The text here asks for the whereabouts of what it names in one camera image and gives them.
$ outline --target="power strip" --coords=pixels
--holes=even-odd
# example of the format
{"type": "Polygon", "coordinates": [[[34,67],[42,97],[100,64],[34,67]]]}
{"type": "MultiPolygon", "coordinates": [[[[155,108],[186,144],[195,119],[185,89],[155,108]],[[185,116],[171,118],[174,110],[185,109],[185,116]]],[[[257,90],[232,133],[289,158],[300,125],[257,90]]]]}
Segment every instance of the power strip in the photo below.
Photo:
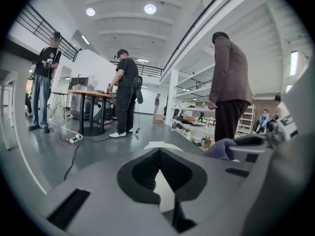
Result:
{"type": "Polygon", "coordinates": [[[70,142],[71,144],[74,144],[75,142],[80,141],[80,140],[82,140],[83,138],[84,138],[83,136],[80,136],[79,134],[76,134],[75,137],[69,139],[69,142],[70,142]]]}

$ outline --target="white cable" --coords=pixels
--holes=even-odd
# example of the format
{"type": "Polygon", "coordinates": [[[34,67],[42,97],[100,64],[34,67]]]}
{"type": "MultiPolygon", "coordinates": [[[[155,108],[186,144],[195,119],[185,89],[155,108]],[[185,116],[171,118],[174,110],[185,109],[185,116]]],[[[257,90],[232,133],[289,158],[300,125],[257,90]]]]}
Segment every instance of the white cable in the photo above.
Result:
{"type": "Polygon", "coordinates": [[[63,128],[63,129],[65,129],[65,130],[69,130],[70,132],[75,133],[75,134],[78,134],[78,135],[80,135],[80,136],[83,137],[83,135],[81,135],[81,134],[78,133],[78,132],[72,131],[72,130],[70,130],[70,129],[68,129],[68,128],[61,127],[61,126],[59,126],[58,124],[55,124],[55,123],[51,120],[51,118],[48,118],[48,120],[49,120],[49,122],[51,122],[52,124],[54,124],[54,125],[56,125],[56,126],[58,126],[58,127],[60,127],[60,128],[63,128]]]}

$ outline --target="black t-shirt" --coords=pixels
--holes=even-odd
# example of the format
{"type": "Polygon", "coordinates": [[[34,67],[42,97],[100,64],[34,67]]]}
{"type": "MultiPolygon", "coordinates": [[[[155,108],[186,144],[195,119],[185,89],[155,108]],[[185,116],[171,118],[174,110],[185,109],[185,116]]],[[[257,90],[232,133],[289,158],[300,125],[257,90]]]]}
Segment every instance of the black t-shirt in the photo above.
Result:
{"type": "Polygon", "coordinates": [[[42,75],[44,77],[48,77],[49,79],[52,79],[54,70],[45,68],[42,61],[47,61],[48,59],[52,59],[53,60],[52,64],[55,64],[55,63],[59,63],[60,57],[61,57],[61,51],[59,48],[52,48],[52,47],[44,48],[40,52],[39,62],[36,65],[34,73],[42,75]]]}
{"type": "Polygon", "coordinates": [[[132,58],[122,59],[116,68],[124,70],[124,76],[119,80],[118,86],[132,87],[133,80],[138,76],[138,67],[132,58]]]}

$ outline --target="black metal railing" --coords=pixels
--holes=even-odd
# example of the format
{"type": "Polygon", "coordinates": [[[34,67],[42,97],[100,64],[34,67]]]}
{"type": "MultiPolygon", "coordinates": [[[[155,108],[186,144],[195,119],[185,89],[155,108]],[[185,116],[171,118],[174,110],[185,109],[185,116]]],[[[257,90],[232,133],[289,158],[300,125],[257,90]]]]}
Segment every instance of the black metal railing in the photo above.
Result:
{"type": "Polygon", "coordinates": [[[183,44],[183,42],[185,41],[185,39],[188,37],[188,35],[191,33],[191,31],[195,28],[195,26],[199,23],[199,21],[201,20],[201,18],[207,13],[207,11],[210,9],[210,7],[216,2],[217,0],[212,0],[207,7],[202,11],[202,13],[197,17],[197,19],[193,22],[193,24],[191,25],[191,27],[188,29],[188,31],[186,32],[186,34],[184,35],[184,37],[182,38],[182,40],[179,42],[178,46],[176,47],[176,49],[174,50],[174,52],[172,53],[172,56],[168,59],[166,65],[164,66],[164,69],[168,66],[168,64],[170,63],[170,61],[172,60],[172,58],[174,57],[174,55],[176,54],[176,52],[178,51],[178,49],[181,47],[181,45],[183,44]]]}
{"type": "MultiPolygon", "coordinates": [[[[50,36],[52,33],[56,31],[29,3],[16,18],[16,22],[21,24],[47,44],[50,43],[50,36]]],[[[63,37],[61,37],[58,48],[62,51],[62,54],[65,57],[75,61],[78,50],[63,37]]]]}
{"type": "MultiPolygon", "coordinates": [[[[118,64],[119,61],[111,61],[111,63],[118,64]]],[[[146,75],[150,77],[160,78],[163,72],[162,68],[149,66],[149,65],[141,65],[141,64],[136,64],[136,65],[138,67],[139,75],[146,75]]]]}

